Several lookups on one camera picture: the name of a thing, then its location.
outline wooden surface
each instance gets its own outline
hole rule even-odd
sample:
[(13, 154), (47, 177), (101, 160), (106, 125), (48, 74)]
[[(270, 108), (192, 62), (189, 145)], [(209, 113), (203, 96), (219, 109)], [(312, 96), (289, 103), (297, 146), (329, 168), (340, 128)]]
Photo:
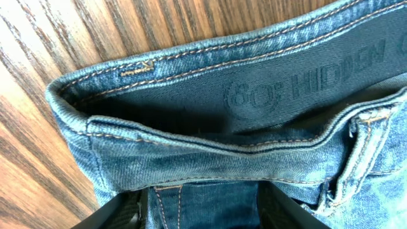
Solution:
[(99, 62), (251, 31), (333, 0), (0, 2), (0, 228), (69, 228), (98, 206), (45, 86)]

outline seam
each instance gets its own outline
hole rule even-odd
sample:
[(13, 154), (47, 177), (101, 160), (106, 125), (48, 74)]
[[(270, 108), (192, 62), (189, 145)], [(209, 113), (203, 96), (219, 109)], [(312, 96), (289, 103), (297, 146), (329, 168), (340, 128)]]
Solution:
[(155, 191), (155, 193), (157, 194), (158, 201), (159, 201), (159, 203), (160, 203), (161, 213), (163, 214), (164, 227), (165, 227), (165, 229), (168, 229), (167, 221), (165, 220), (164, 206), (163, 206), (163, 202), (161, 201), (161, 196), (160, 196), (160, 194), (158, 193), (158, 191), (156, 190), (155, 187), (154, 187), (154, 191)]
[(399, 169), (392, 169), (392, 170), (385, 170), (385, 171), (370, 171), (370, 174), (391, 174), (394, 172), (400, 171), (402, 168)]
[[(338, 13), (339, 11), (347, 9), (347, 8), (357, 4), (360, 1), (362, 1), (362, 0), (353, 1), (351, 3), (348, 3), (348, 4), (344, 5), (344, 6), (336, 9), (336, 10), (333, 10), (333, 11), (331, 11), (329, 13), (326, 13), (325, 15), (321, 15), (321, 16), (313, 19), (313, 20), (306, 21), (306, 22), (304, 22), (302, 24), (299, 24), (299, 25), (294, 25), (294, 26), (289, 27), (287, 29), (284, 29), (282, 31), (273, 32), (271, 34), (266, 34), (266, 35), (261, 36), (259, 38), (249, 39), (247, 41), (241, 41), (241, 42), (232, 43), (232, 44), (229, 44), (229, 45), (217, 45), (217, 46), (211, 46), (211, 47), (208, 47), (208, 48), (202, 48), (202, 49), (199, 49), (199, 50), (187, 51), (187, 52), (183, 52), (183, 53), (179, 53), (179, 54), (175, 54), (175, 55), (163, 56), (163, 57), (160, 57), (160, 58), (157, 58), (157, 59), (147, 60), (147, 62), (154, 63), (154, 62), (160, 61), (160, 60), (177, 59), (179, 57), (183, 57), (183, 56), (188, 55), (188, 54), (198, 54), (198, 53), (208, 52), (208, 51), (212, 51), (212, 50), (220, 50), (220, 49), (223, 49), (223, 48), (232, 48), (232, 47), (235, 47), (235, 46), (241, 46), (241, 45), (246, 45), (246, 44), (249, 44), (249, 43), (261, 41), (263, 39), (272, 38), (274, 36), (278, 36), (280, 34), (285, 34), (287, 32), (291, 32), (293, 30), (300, 29), (300, 28), (302, 28), (302, 27), (304, 27), (306, 25), (310, 25), (310, 24), (313, 24), (315, 22), (318, 22), (319, 20), (325, 19), (325, 18), (327, 18), (327, 17), (329, 17), (331, 15), (334, 15), (335, 13)], [(101, 70), (101, 71), (98, 71), (98, 72), (95, 72), (95, 73), (92, 73), (92, 74), (88, 74), (88, 75), (84, 76), (83, 78), (80, 78), (78, 80), (74, 80), (74, 81), (68, 83), (66, 86), (64, 86), (60, 90), (59, 93), (61, 94), (64, 90), (68, 89), (70, 86), (72, 86), (72, 85), (74, 85), (76, 83), (79, 83), (79, 82), (81, 82), (81, 81), (83, 81), (85, 79), (88, 79), (89, 77), (96, 76), (96, 75), (99, 75), (99, 74), (102, 74), (102, 73), (108, 73), (110, 71), (115, 71), (117, 69), (122, 69), (124, 67), (131, 67), (131, 66), (134, 66), (134, 65), (142, 64), (142, 63), (145, 63), (145, 61), (139, 61), (139, 62), (132, 63), (132, 64), (123, 64), (123, 65), (118, 66), (118, 67), (112, 67), (110, 69)]]
[(129, 137), (123, 137), (123, 136), (117, 136), (117, 135), (113, 135), (113, 134), (104, 134), (104, 133), (85, 133), (85, 132), (80, 132), (80, 131), (76, 131), (71, 129), (73, 132), (79, 134), (79, 135), (86, 135), (88, 137), (109, 137), (109, 138), (115, 138), (115, 139), (123, 139), (126, 141), (134, 141), (134, 142), (147, 142), (147, 143), (152, 143), (155, 145), (164, 145), (164, 146), (170, 146), (169, 144), (165, 144), (162, 142), (155, 142), (155, 141), (150, 141), (147, 139), (131, 139)]
[[(378, 120), (381, 120), (381, 119), (377, 119), (377, 120), (376, 119), (370, 119), (370, 120), (363, 120), (363, 121), (365, 121), (365, 122), (371, 121), (371, 120), (378, 121)], [(327, 130), (326, 129), (327, 126), (328, 126), (328, 124), (325, 125), (325, 128), (324, 128), (324, 130), (322, 130), (322, 133), (324, 133)], [(86, 132), (74, 130), (73, 128), (71, 128), (69, 126), (66, 126), (66, 127), (69, 130), (71, 130), (71, 131), (73, 131), (73, 132), (75, 132), (75, 133), (77, 133), (79, 135), (85, 135), (85, 136), (88, 136), (88, 137), (108, 137), (108, 138), (115, 138), (115, 139), (123, 139), (123, 140), (126, 140), (126, 141), (146, 142), (146, 143), (151, 143), (151, 144), (155, 144), (155, 145), (176, 147), (176, 146), (173, 146), (173, 145), (170, 145), (170, 144), (165, 144), (165, 143), (156, 142), (156, 141), (150, 141), (150, 140), (147, 140), (147, 139), (141, 139), (141, 138), (139, 138), (139, 139), (131, 139), (129, 137), (123, 137), (123, 136), (118, 136), (118, 135), (113, 135), (113, 134), (105, 134), (105, 133), (86, 133)], [(261, 145), (266, 145), (266, 144), (277, 144), (277, 143), (287, 143), (287, 142), (288, 143), (311, 142), (311, 141), (316, 140), (316, 138), (318, 138), (318, 137), (320, 137), (320, 136), (315, 135), (314, 138), (309, 138), (309, 139), (274, 140), (274, 141), (266, 141), (266, 142), (259, 142), (259, 143), (256, 143), (256, 144), (245, 144), (245, 145), (229, 144), (228, 146), (238, 146), (238, 147), (247, 147), (248, 148), (248, 147), (261, 146)]]
[(177, 186), (169, 186), (169, 187), (163, 187), (163, 188), (155, 188), (155, 190), (167, 190), (167, 189), (173, 189), (173, 188), (180, 188), (182, 185), (177, 185)]
[[(342, 187), (342, 194), (345, 193), (345, 190), (347, 189), (347, 185), (348, 185), (348, 182), (349, 182), (350, 178), (351, 178), (351, 177), (355, 174), (355, 172), (356, 172), (356, 167), (357, 167), (357, 165), (359, 165), (359, 163), (360, 163), (360, 161), (361, 161), (362, 154), (364, 154), (364, 152), (366, 151), (366, 147), (368, 146), (370, 137), (371, 137), (371, 127), (370, 127), (370, 122), (368, 121), (368, 136), (367, 136), (367, 138), (366, 138), (365, 141), (364, 141), (362, 150), (361, 150), (361, 152), (359, 153), (359, 156), (357, 157), (356, 163), (352, 166), (352, 170), (350, 171), (350, 174), (349, 174), (348, 178), (345, 180), (345, 182), (344, 182), (344, 184), (343, 184), (343, 187)], [(341, 202), (339, 201), (338, 203), (333, 204), (332, 206), (337, 206), (337, 205), (340, 205), (340, 204), (341, 204)]]
[(177, 182), (177, 181), (185, 181), (185, 180), (190, 180), (190, 179), (243, 179), (243, 180), (248, 180), (248, 181), (260, 181), (260, 180), (267, 180), (267, 181), (282, 181), (286, 183), (293, 183), (293, 184), (321, 184), (325, 181), (329, 181), (332, 179), (332, 177), (327, 177), (323, 180), (320, 181), (293, 181), (289, 179), (282, 179), (282, 178), (276, 178), (276, 177), (222, 177), (222, 176), (200, 176), (200, 177), (183, 177), (179, 179), (169, 179), (166, 181), (160, 181), (159, 183), (151, 183), (151, 184), (146, 184), (145, 186), (141, 186), (138, 188), (142, 187), (148, 187), (148, 186), (157, 186), (160, 184), (165, 184), (165, 183), (170, 183), (170, 182)]
[(147, 62), (142, 62), (143, 66), (140, 69), (134, 69), (131, 71), (125, 71), (124, 73), (120, 73), (120, 76), (128, 76), (128, 75), (134, 75), (137, 73), (144, 73), (146, 71), (151, 71), (154, 70), (154, 62), (153, 61), (147, 61)]
[(317, 37), (317, 38), (311, 39), (310, 41), (307, 41), (307, 42), (304, 42), (304, 43), (301, 43), (301, 44), (298, 44), (298, 45), (290, 46), (290, 47), (288, 47), (288, 48), (284, 48), (284, 49), (277, 50), (277, 51), (270, 52), (270, 53), (265, 53), (265, 54), (258, 55), (258, 56), (254, 56), (254, 57), (249, 57), (249, 58), (246, 58), (246, 59), (231, 60), (231, 61), (227, 61), (227, 62), (222, 62), (222, 63), (220, 63), (220, 64), (216, 64), (216, 65), (213, 65), (213, 66), (207, 66), (207, 67), (195, 69), (195, 70), (192, 70), (192, 71), (189, 71), (189, 72), (186, 72), (186, 73), (181, 73), (181, 74), (177, 74), (177, 75), (174, 75), (174, 76), (169, 76), (169, 77), (166, 77), (166, 78), (162, 78), (162, 79), (160, 79), (160, 80), (145, 80), (145, 81), (139, 81), (139, 82), (137, 82), (137, 83), (133, 83), (133, 84), (126, 85), (126, 86), (123, 86), (123, 87), (120, 87), (120, 88), (115, 88), (115, 89), (107, 90), (107, 91), (104, 91), (104, 92), (101, 92), (101, 93), (97, 93), (97, 94), (95, 94), (95, 95), (91, 95), (91, 96), (89, 96), (89, 97), (85, 97), (84, 99), (81, 99), (79, 102), (75, 102), (75, 103), (73, 104), (73, 106), (77, 106), (78, 104), (80, 104), (80, 103), (82, 103), (82, 102), (88, 101), (88, 100), (93, 99), (93, 98), (95, 98), (95, 97), (99, 97), (99, 96), (101, 96), (101, 95), (110, 94), (110, 93), (113, 93), (113, 92), (119, 92), (119, 91), (121, 91), (121, 90), (133, 88), (133, 87), (136, 87), (136, 86), (147, 85), (147, 84), (151, 84), (151, 83), (159, 83), (159, 82), (169, 81), (169, 80), (174, 80), (174, 79), (182, 78), (182, 77), (185, 77), (185, 76), (188, 76), (188, 75), (191, 75), (191, 74), (200, 73), (200, 72), (208, 71), (208, 70), (211, 70), (211, 69), (216, 69), (216, 68), (223, 67), (223, 66), (228, 66), (228, 65), (231, 65), (231, 64), (236, 64), (236, 63), (240, 63), (240, 62), (248, 62), (248, 61), (257, 60), (257, 59), (262, 59), (262, 58), (264, 58), (264, 57), (269, 57), (269, 56), (272, 56), (272, 55), (278, 55), (278, 54), (282, 54), (282, 53), (284, 53), (284, 52), (296, 50), (296, 49), (302, 48), (302, 47), (304, 47), (304, 46), (310, 45), (310, 44), (312, 44), (312, 43), (315, 43), (315, 42), (317, 42), (317, 41), (320, 41), (320, 40), (322, 40), (322, 39), (324, 39), (324, 38), (328, 38), (328, 37), (332, 36), (333, 34), (336, 34), (336, 33), (340, 32), (340, 31), (342, 31), (342, 30), (344, 30), (344, 29), (347, 29), (347, 28), (349, 28), (349, 27), (355, 25), (356, 23), (358, 23), (358, 22), (360, 22), (360, 21), (362, 21), (362, 20), (365, 20), (365, 19), (367, 19), (367, 18), (369, 18), (369, 17), (372, 17), (373, 15), (376, 15), (376, 14), (381, 13), (381, 12), (383, 12), (383, 11), (389, 10), (389, 9), (391, 9), (391, 8), (395, 8), (395, 7), (400, 6), (400, 5), (402, 5), (402, 4), (405, 4), (405, 3), (407, 3), (407, 1), (403, 1), (403, 2), (400, 2), (400, 3), (396, 3), (396, 4), (393, 4), (393, 5), (391, 5), (391, 6), (382, 8), (382, 9), (380, 9), (380, 10), (376, 10), (376, 11), (374, 11), (373, 13), (369, 13), (369, 14), (367, 14), (367, 15), (365, 15), (365, 16), (363, 16), (363, 17), (357, 19), (357, 20), (354, 20), (353, 22), (351, 22), (351, 23), (349, 23), (349, 24), (347, 24), (347, 25), (344, 25), (344, 26), (342, 26), (342, 27), (340, 27), (340, 28), (338, 28), (338, 29), (335, 29), (335, 30), (333, 30), (333, 31), (331, 31), (331, 32), (329, 32), (329, 33), (327, 33), (327, 34), (325, 34), (325, 35), (321, 35), (321, 36), (319, 36), (319, 37)]
[(309, 139), (290, 139), (290, 140), (274, 140), (274, 141), (267, 141), (267, 142), (260, 142), (257, 144), (246, 144), (246, 145), (240, 145), (243, 147), (249, 147), (249, 146), (261, 146), (264, 144), (270, 144), (270, 143), (286, 143), (286, 142), (310, 142), (313, 141), (314, 139), (318, 138), (318, 135), (316, 135), (315, 137), (309, 138)]
[(183, 186), (179, 188), (178, 191), (178, 229), (180, 229), (180, 222), (181, 222), (181, 192), (183, 190)]
[[(386, 116), (386, 117), (384, 117), (384, 118), (387, 120), (387, 122), (386, 122), (386, 125), (385, 125), (384, 128), (383, 128), (384, 131), (383, 131), (383, 133), (382, 133), (382, 136), (380, 137), (380, 140), (379, 140), (378, 144), (380, 144), (380, 142), (383, 141), (383, 138), (384, 138), (385, 133), (386, 133), (387, 126), (389, 125), (389, 116)], [(369, 119), (369, 120), (364, 121), (364, 122), (366, 122), (366, 123), (368, 124), (368, 138), (366, 139), (365, 145), (367, 145), (367, 142), (369, 142), (369, 139), (370, 139), (370, 137), (371, 137), (371, 126), (370, 126), (371, 120), (377, 121), (377, 120), (382, 120), (382, 119), (383, 119), (383, 117), (377, 117), (377, 118), (372, 118), (372, 119)], [(358, 162), (354, 165), (354, 168), (356, 168), (356, 165), (359, 164), (359, 162), (360, 162), (360, 155), (359, 155), (359, 160), (358, 160)], [(361, 176), (360, 179), (357, 180), (356, 188), (358, 188), (358, 187), (361, 185), (361, 181), (362, 181), (362, 179), (366, 176), (366, 174), (368, 173), (368, 169), (369, 169), (369, 167), (371, 166), (371, 163), (372, 163), (372, 160), (369, 162), (368, 167), (367, 167), (365, 173)], [(350, 177), (353, 176), (354, 174), (355, 174), (355, 172), (353, 172), (352, 175), (349, 175), (349, 177), (348, 177), (347, 180), (349, 180)], [(347, 187), (343, 186), (342, 193), (344, 192), (344, 190), (345, 190), (346, 188), (347, 188)], [(337, 207), (337, 206), (339, 206), (339, 205), (341, 205), (341, 204), (343, 204), (343, 203), (349, 201), (350, 199), (351, 199), (351, 198), (348, 198), (348, 199), (346, 199), (346, 200), (342, 200), (342, 201), (340, 201), (340, 202), (338, 202), (338, 203), (332, 204), (332, 206), (333, 206), (333, 207)]]

